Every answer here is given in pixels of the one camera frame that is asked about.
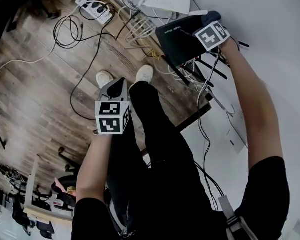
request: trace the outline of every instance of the power strip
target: power strip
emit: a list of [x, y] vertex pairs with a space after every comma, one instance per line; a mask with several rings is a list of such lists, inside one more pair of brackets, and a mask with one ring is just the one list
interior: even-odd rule
[[96, 0], [76, 0], [75, 3], [82, 7], [88, 14], [90, 14], [100, 24], [106, 24], [111, 18], [112, 14], [108, 10], [108, 6], [103, 12], [98, 12], [98, 8], [102, 7], [106, 3]]

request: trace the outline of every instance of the white sneaker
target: white sneaker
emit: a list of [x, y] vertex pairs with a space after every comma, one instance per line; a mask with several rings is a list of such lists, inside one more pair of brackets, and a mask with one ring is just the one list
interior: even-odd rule
[[154, 68], [150, 65], [144, 65], [139, 69], [138, 73], [136, 73], [135, 83], [143, 81], [147, 83], [151, 83], [152, 78], [154, 77]]
[[96, 74], [95, 78], [100, 89], [114, 80], [114, 77], [105, 70], [102, 70], [98, 74]]

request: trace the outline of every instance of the person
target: person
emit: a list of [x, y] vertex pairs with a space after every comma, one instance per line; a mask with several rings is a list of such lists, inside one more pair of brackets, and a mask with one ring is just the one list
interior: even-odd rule
[[[236, 42], [229, 38], [220, 49], [233, 74], [248, 141], [248, 183], [235, 214], [244, 218], [257, 239], [279, 239], [290, 192], [277, 112]], [[143, 66], [129, 91], [144, 127], [152, 168], [137, 146], [132, 119], [122, 135], [96, 136], [77, 178], [72, 240], [228, 239], [224, 213], [212, 209], [193, 154], [150, 85], [153, 73], [151, 66]], [[118, 219], [126, 227], [121, 235], [104, 204], [106, 183]], [[250, 238], [241, 232], [235, 239]]]

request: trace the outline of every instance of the black device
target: black device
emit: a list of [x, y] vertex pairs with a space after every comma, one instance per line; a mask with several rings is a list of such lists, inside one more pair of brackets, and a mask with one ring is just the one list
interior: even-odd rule
[[170, 63], [178, 67], [202, 54], [206, 49], [193, 34], [204, 27], [202, 16], [189, 16], [158, 27], [156, 36]]

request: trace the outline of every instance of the floor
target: floor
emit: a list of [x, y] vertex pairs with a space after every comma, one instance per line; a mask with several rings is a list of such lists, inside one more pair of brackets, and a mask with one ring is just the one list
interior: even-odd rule
[[[53, 11], [68, 15], [75, 8], [75, 0], [43, 0]], [[101, 31], [101, 25], [77, 16], [84, 22], [84, 37]], [[53, 47], [53, 29], [58, 19], [46, 19], [31, 3], [20, 14], [17, 29], [4, 33], [0, 42], [0, 66], [13, 59], [35, 61], [48, 54]], [[63, 27], [60, 39], [67, 41], [70, 31]], [[63, 146], [69, 157], [82, 162], [96, 128], [95, 121], [77, 116], [70, 106], [70, 94], [87, 70], [95, 52], [97, 39], [81, 42], [73, 49], [56, 47], [51, 55], [36, 64], [13, 62], [0, 72], [0, 132], [7, 140], [6, 150], [0, 145], [0, 163], [29, 175], [35, 156], [42, 162], [37, 173], [38, 183], [49, 189], [54, 177], [65, 171], [65, 162], [58, 157]], [[83, 115], [94, 117], [94, 102], [99, 88], [96, 74], [109, 71], [114, 77], [124, 77], [129, 84], [138, 69], [154, 64], [153, 58], [137, 61], [122, 45], [104, 36], [101, 49], [91, 70], [73, 96], [73, 105]], [[167, 66], [156, 61], [161, 71]], [[155, 72], [152, 84], [160, 94], [162, 106], [177, 126], [196, 111], [197, 92], [175, 81], [171, 75]], [[145, 136], [142, 124], [132, 112], [138, 146], [143, 150]], [[11, 190], [0, 175], [0, 188]]]

